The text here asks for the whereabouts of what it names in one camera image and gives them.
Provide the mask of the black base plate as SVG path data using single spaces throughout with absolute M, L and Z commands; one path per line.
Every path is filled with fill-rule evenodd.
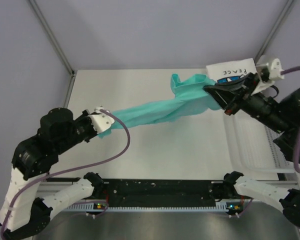
M 110 207 L 207 207 L 240 198 L 221 181 L 162 179 L 105 179 L 95 197 Z

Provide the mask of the folded white daisy t shirt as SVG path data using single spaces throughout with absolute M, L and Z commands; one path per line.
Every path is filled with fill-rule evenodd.
M 237 81 L 249 73 L 255 74 L 257 70 L 254 60 L 247 58 L 207 65 L 206 72 L 210 79 L 219 84 Z

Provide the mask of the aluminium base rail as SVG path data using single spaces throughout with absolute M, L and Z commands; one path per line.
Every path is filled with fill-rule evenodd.
M 72 186 L 78 182 L 80 177 L 53 177 L 42 181 L 36 192 L 36 197 L 44 198 Z

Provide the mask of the left aluminium frame post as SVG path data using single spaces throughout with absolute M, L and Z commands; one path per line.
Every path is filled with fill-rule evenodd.
M 67 59 L 59 41 L 57 40 L 55 34 L 53 33 L 48 21 L 46 20 L 40 6 L 38 5 L 36 0 L 27 0 L 27 4 L 29 5 L 30 9 L 34 13 L 35 17 L 37 18 L 44 34 L 46 35 L 50 45 L 52 46 L 53 50 L 55 51 L 57 57 L 65 67 L 67 73 L 72 77 L 75 74 L 75 70 L 71 66 L 69 60 Z

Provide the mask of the right aluminium frame post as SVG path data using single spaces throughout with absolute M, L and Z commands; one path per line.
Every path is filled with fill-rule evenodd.
M 267 34 L 266 38 L 262 42 L 261 47 L 259 48 L 257 54 L 254 57 L 254 62 L 256 63 L 263 55 L 266 54 L 267 50 L 275 40 L 277 34 L 279 33 L 282 26 L 285 24 L 288 16 L 290 15 L 291 11 L 293 10 L 294 6 L 296 5 L 297 0 L 286 0 L 280 11 L 279 15 L 275 18 L 275 22 L 272 25 L 269 33 Z

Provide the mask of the teal t shirt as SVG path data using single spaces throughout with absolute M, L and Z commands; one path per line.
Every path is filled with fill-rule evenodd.
M 216 82 L 205 74 L 194 74 L 181 81 L 178 74 L 170 78 L 170 89 L 174 98 L 144 103 L 120 109 L 112 114 L 127 128 L 174 122 L 181 117 L 195 116 L 206 110 L 219 110 L 218 103 L 204 90 Z

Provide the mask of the white plastic basket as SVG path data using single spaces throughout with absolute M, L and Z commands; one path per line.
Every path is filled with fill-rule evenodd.
M 223 117 L 226 133 L 234 144 L 241 165 L 251 171 L 267 174 L 292 174 L 292 164 L 285 160 L 273 140 L 279 135 L 240 111 Z

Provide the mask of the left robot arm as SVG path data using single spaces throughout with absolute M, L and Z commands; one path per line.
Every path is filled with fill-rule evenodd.
M 54 108 L 40 119 L 36 135 L 16 147 L 8 191 L 0 209 L 0 236 L 23 240 L 37 235 L 62 210 L 84 198 L 99 198 L 103 180 L 88 172 L 77 183 L 52 196 L 38 197 L 38 188 L 51 176 L 59 156 L 82 142 L 106 131 L 114 120 L 103 109 L 84 110 L 74 118 L 67 108 Z

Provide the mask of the aluminium frame post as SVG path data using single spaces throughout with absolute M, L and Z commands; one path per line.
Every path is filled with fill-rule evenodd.
M 71 66 L 69 60 L 67 59 L 59 41 L 57 40 L 55 34 L 53 33 L 48 21 L 46 20 L 40 6 L 38 5 L 36 0 L 27 0 L 27 4 L 29 5 L 30 9 L 34 13 L 35 17 L 37 18 L 44 34 L 46 35 L 50 45 L 52 46 L 53 50 L 55 51 L 57 57 L 65 67 L 67 73 L 72 77 L 75 74 L 75 70 Z
M 257 54 L 254 57 L 254 62 L 256 63 L 263 55 L 266 54 L 267 50 L 275 40 L 277 34 L 279 33 L 282 26 L 285 24 L 288 16 L 290 15 L 291 11 L 293 10 L 294 6 L 296 5 L 297 0 L 286 0 L 280 11 L 279 15 L 275 18 L 275 22 L 272 25 L 269 33 L 267 34 L 266 38 L 262 42 L 261 47 L 259 48 Z

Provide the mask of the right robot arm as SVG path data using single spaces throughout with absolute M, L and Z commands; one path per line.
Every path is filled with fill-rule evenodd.
M 223 192 L 229 198 L 242 195 L 259 200 L 280 211 L 300 228 L 300 88 L 280 102 L 255 92 L 262 81 L 249 73 L 240 80 L 204 86 L 226 115 L 243 111 L 279 134 L 273 140 L 286 161 L 293 164 L 299 189 L 275 187 L 253 180 L 241 172 L 227 173 L 223 178 Z

